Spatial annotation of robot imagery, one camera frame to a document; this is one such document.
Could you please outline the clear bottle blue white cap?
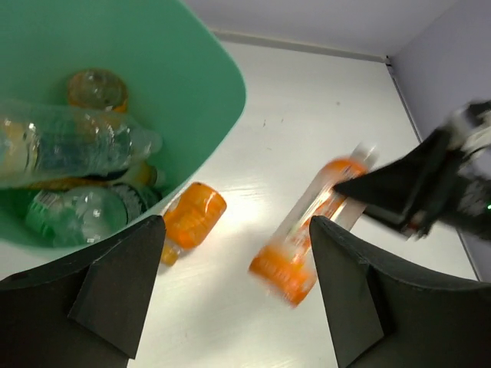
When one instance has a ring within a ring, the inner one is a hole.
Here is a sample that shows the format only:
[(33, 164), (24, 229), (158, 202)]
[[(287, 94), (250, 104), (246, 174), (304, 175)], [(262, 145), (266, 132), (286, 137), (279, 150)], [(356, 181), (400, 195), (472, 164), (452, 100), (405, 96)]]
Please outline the clear bottle blue white cap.
[(160, 151), (162, 136), (114, 111), (1, 102), (1, 187), (105, 176)]

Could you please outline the clear bottle black cap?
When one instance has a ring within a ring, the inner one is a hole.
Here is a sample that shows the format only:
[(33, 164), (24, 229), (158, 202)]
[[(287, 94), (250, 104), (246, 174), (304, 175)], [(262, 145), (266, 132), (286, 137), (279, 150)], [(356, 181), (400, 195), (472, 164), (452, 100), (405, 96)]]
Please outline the clear bottle black cap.
[(162, 195), (149, 186), (114, 184), (89, 188), (81, 197), (77, 214), (81, 217), (81, 235), (95, 243), (126, 227), (154, 207)]

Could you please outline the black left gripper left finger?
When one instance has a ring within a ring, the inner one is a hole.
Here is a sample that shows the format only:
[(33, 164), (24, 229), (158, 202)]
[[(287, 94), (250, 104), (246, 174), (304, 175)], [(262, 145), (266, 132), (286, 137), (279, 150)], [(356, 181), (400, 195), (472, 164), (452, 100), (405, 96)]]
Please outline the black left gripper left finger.
[(1, 281), (3, 367), (125, 367), (137, 355), (166, 236), (149, 216)]

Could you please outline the clear bottle orange flower label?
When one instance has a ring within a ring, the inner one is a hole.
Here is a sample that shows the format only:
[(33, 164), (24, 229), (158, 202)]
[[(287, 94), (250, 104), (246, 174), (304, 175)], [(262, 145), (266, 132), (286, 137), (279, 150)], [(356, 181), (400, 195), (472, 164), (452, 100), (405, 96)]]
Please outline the clear bottle orange flower label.
[(317, 281), (309, 225), (324, 216), (350, 231), (365, 205), (334, 191), (334, 185), (367, 173), (377, 161), (374, 147), (358, 145), (352, 153), (328, 162), (252, 259), (249, 273), (293, 307), (298, 306)]

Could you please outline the small orange juice bottle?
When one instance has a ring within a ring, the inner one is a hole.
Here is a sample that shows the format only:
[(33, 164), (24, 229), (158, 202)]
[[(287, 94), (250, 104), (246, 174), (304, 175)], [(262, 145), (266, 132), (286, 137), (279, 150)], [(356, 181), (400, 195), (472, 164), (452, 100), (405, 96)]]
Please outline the small orange juice bottle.
[(127, 112), (128, 89), (115, 73), (103, 68), (88, 68), (68, 81), (68, 103), (86, 109)]

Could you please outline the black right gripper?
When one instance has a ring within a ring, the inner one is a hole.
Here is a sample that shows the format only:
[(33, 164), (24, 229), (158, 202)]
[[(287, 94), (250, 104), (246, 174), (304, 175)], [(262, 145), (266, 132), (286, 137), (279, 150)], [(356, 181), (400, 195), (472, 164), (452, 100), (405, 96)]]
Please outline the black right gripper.
[(490, 177), (470, 167), (490, 139), (451, 143), (450, 131), (438, 128), (405, 156), (334, 191), (364, 203), (366, 216), (399, 234), (422, 238), (442, 222), (489, 241)]

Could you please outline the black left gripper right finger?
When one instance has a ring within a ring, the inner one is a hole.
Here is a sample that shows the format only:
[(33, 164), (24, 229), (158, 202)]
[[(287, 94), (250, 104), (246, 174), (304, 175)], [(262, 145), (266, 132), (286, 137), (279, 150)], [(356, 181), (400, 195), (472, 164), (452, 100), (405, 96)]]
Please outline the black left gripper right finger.
[(419, 266), (315, 216), (311, 247), (340, 367), (488, 367), (490, 286)]

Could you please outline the green Sprite plastic bottle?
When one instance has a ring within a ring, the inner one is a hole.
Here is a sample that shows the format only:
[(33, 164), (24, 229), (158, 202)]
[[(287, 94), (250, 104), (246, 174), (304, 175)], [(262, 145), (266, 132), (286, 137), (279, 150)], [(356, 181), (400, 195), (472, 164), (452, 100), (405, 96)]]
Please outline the green Sprite plastic bottle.
[(125, 220), (115, 195), (103, 187), (78, 187), (66, 192), (41, 190), (31, 201), (25, 224), (54, 246), (91, 245), (111, 234)]

